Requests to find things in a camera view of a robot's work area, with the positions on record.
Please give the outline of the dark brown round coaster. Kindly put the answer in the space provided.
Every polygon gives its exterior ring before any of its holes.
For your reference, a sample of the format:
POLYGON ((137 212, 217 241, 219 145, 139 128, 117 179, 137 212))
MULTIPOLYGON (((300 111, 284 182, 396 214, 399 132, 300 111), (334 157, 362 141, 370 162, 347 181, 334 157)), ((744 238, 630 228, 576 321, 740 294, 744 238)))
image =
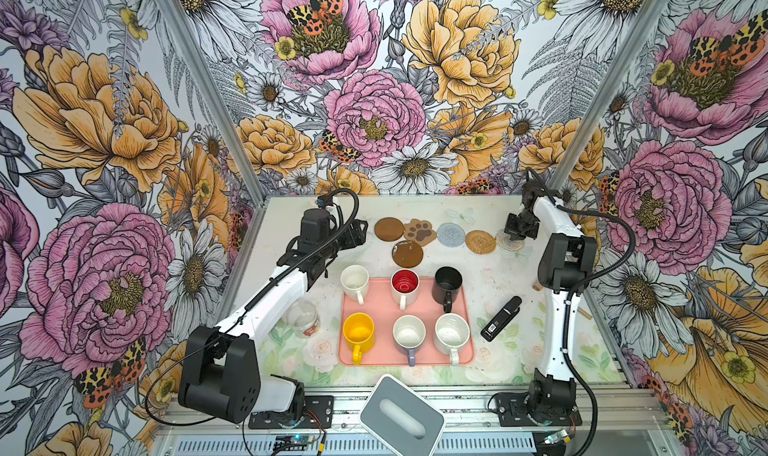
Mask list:
POLYGON ((380 219, 374 226, 374 234, 384 242, 396 242, 403 237, 404 224, 397 218, 386 217, 380 219))

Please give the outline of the rattan woven round coaster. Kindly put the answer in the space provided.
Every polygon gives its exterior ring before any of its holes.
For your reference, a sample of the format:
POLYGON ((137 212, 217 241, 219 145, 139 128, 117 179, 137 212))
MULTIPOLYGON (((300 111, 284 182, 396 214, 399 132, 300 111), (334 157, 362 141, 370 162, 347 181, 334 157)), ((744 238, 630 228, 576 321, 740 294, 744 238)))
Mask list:
POLYGON ((473 230, 466 234, 467 248, 478 255, 488 255, 496 250, 496 238, 486 231, 473 230))

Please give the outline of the glossy brown round coaster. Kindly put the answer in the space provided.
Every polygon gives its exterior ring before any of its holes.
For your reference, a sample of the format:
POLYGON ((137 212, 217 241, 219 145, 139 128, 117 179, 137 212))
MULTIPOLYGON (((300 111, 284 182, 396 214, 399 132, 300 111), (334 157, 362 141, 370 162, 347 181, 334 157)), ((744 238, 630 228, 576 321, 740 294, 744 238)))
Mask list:
POLYGON ((397 266, 412 269, 423 261, 424 252, 419 244, 403 240, 395 244, 391 256, 397 266))

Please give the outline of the paw shaped cork coaster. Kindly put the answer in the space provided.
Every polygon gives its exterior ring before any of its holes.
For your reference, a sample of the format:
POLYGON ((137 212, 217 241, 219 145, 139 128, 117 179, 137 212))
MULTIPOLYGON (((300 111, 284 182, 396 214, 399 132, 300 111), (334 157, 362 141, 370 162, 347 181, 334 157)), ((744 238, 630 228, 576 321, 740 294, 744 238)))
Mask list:
POLYGON ((427 220, 412 219, 404 225, 404 238, 407 241, 424 247, 437 238, 432 224, 427 220))

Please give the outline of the grey woven round coaster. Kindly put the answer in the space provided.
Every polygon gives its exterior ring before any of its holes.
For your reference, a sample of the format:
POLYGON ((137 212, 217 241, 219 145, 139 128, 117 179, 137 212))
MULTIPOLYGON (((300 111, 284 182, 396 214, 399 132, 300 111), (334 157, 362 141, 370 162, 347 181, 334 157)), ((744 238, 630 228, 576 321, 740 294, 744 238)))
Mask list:
POLYGON ((436 234, 438 242, 448 248, 458 248, 465 243, 466 233, 455 223, 441 224, 436 234))

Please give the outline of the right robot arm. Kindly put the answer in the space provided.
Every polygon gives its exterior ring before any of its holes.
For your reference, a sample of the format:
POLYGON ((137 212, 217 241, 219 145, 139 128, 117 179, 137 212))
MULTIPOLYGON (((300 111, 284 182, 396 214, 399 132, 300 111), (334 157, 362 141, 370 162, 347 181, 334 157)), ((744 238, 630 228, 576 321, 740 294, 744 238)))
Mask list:
POLYGON ((504 232, 514 241, 548 238, 538 264, 536 281, 544 289, 548 310, 547 340, 542 364, 534 371, 525 406, 536 424, 578 422, 577 377, 570 357, 574 324, 581 294, 589 284, 623 265, 635 251, 636 235, 624 220, 604 218, 624 229, 629 242, 625 253, 608 268, 594 270, 597 242, 586 236, 572 218, 601 218, 597 212, 566 208, 533 173, 523 186, 522 209, 510 214, 504 232))

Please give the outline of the red inside white mug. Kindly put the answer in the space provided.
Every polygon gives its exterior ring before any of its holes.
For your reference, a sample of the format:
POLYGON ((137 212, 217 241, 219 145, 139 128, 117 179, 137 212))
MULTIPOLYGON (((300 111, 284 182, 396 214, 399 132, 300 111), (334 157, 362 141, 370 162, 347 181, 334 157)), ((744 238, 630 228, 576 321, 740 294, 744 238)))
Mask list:
POLYGON ((412 270, 397 271, 390 281, 391 297, 400 311, 405 311, 418 297, 420 279, 412 270))

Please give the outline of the glass jar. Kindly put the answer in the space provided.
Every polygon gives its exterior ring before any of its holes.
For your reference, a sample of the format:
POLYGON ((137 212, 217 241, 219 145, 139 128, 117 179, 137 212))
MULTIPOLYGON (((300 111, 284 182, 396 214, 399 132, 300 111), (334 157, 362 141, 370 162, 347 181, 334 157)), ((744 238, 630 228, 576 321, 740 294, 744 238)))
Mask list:
POLYGON ((284 319, 297 335, 307 338, 312 337, 319 327, 319 315, 316 306, 305 300, 293 303, 286 311, 284 319))

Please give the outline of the yellow mug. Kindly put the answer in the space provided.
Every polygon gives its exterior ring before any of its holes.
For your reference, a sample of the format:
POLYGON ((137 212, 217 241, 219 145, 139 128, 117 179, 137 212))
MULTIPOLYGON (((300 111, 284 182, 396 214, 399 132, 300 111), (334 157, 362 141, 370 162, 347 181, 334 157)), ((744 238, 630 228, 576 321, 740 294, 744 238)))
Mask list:
POLYGON ((361 365, 364 356, 374 348, 376 343, 373 319, 365 313, 354 313, 344 321, 342 332, 352 352, 352 363, 361 365))

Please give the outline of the pink tray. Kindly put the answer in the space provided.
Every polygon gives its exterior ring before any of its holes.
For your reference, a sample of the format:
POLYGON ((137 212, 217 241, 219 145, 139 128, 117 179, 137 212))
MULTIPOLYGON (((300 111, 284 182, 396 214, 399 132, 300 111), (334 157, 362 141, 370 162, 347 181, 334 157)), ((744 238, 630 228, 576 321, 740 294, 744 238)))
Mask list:
POLYGON ((435 345, 437 321, 444 311, 432 298, 433 283, 431 278, 421 279, 416 299, 404 309, 392 297, 392 285, 386 278, 370 280, 363 304, 345 298, 339 361, 345 366, 355 365, 355 346, 347 341, 355 324, 347 321, 360 313, 372 320, 374 336, 374 345, 361 356, 363 366, 449 366, 451 354, 441 352, 435 345))

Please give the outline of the white mug on tray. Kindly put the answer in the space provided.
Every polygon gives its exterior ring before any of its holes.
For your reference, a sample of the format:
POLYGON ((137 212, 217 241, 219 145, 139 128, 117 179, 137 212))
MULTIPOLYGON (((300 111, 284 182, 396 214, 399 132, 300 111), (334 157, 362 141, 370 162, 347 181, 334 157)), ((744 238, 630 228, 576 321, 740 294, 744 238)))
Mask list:
POLYGON ((463 317, 446 313, 435 323, 433 342, 437 351, 449 358, 452 366, 458 366, 459 353, 468 344, 470 336, 469 324, 463 317))

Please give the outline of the grey white box device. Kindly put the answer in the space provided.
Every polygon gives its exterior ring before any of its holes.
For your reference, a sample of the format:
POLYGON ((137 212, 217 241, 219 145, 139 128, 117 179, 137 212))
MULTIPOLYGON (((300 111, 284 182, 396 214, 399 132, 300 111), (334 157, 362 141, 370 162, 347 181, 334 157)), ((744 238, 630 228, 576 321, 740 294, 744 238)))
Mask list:
POLYGON ((383 375, 360 414, 360 424, 396 455, 433 455, 445 417, 392 375, 383 375))

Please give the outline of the purple handled white mug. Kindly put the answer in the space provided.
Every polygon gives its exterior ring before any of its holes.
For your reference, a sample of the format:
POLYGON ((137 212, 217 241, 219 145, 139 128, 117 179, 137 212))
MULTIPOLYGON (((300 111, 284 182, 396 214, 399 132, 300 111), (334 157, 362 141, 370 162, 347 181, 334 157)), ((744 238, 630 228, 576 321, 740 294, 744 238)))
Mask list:
POLYGON ((416 365, 416 353, 423 345, 427 331, 417 316, 404 315, 393 324, 393 338, 397 349, 406 356, 409 367, 416 365))

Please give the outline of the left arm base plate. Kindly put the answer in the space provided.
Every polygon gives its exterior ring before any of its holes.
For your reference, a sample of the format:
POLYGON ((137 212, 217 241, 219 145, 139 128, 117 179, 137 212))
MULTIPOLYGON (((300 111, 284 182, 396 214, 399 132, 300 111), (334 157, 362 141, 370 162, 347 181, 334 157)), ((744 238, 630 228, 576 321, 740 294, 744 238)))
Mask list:
POLYGON ((329 429, 332 425, 334 397, 310 395, 304 399, 305 407, 301 416, 293 413, 259 412, 252 413, 247 426, 251 430, 317 430, 329 429))

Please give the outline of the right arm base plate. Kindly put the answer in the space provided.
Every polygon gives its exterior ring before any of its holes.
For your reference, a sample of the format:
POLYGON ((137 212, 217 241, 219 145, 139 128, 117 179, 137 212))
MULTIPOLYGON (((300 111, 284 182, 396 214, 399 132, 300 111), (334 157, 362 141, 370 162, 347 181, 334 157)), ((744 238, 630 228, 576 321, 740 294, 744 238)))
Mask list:
POLYGON ((489 409, 502 427, 581 426, 583 420, 576 407, 551 406, 531 402, 522 392, 500 392, 491 397, 489 409))

